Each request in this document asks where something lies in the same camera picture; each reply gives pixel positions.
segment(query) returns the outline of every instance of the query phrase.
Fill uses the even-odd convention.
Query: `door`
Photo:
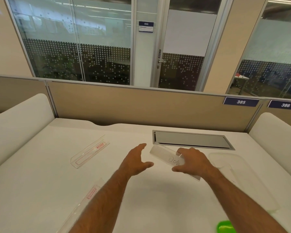
[[[195,91],[206,77],[232,0],[164,0],[151,86]]]

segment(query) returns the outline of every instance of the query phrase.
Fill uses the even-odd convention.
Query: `bright green plastic container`
[[[217,225],[218,233],[236,233],[230,221],[223,221]]]

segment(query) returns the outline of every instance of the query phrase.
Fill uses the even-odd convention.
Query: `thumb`
[[[183,165],[174,166],[171,170],[173,172],[183,172]]]
[[[150,167],[152,167],[152,166],[154,165],[153,162],[145,162],[145,163],[143,163],[143,164],[144,164],[144,166],[145,166],[146,168],[150,168]]]

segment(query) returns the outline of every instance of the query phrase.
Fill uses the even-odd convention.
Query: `clear plastic name plate holder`
[[[76,221],[79,219],[81,213],[86,208],[87,204],[93,199],[95,194],[101,189],[101,187],[105,184],[104,180],[99,179],[95,181],[93,188],[88,192],[85,198],[79,203],[69,217],[66,219],[60,230],[56,231],[56,233],[68,233]]]
[[[171,166],[183,165],[185,163],[184,158],[181,157],[181,154],[163,145],[153,145],[152,149],[150,150],[150,154],[154,155],[155,157],[159,158],[160,160]],[[200,181],[200,176],[189,176]]]
[[[98,140],[94,141],[92,144],[73,156],[70,159],[70,164],[72,164],[75,168],[81,167],[109,144],[110,142],[105,139],[105,136],[100,137]]]

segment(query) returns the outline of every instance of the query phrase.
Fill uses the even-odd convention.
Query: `door frame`
[[[206,81],[208,79],[208,75],[213,63],[214,56],[217,52],[217,48],[222,36],[223,29],[225,27],[225,23],[227,21],[231,6],[234,0],[221,0],[220,7],[218,10],[217,18],[214,23],[213,31],[210,36],[208,48],[205,54],[204,62],[196,83],[195,91],[203,91]],[[156,43],[153,55],[153,63],[152,63],[152,74],[151,74],[151,87],[158,87],[159,85],[159,77],[161,64],[158,62],[159,60],[159,51],[161,50],[161,58],[163,55],[163,46],[165,42],[166,28],[167,28],[167,19],[169,12],[169,4],[170,0],[160,0],[158,7],[158,31],[156,36]]]

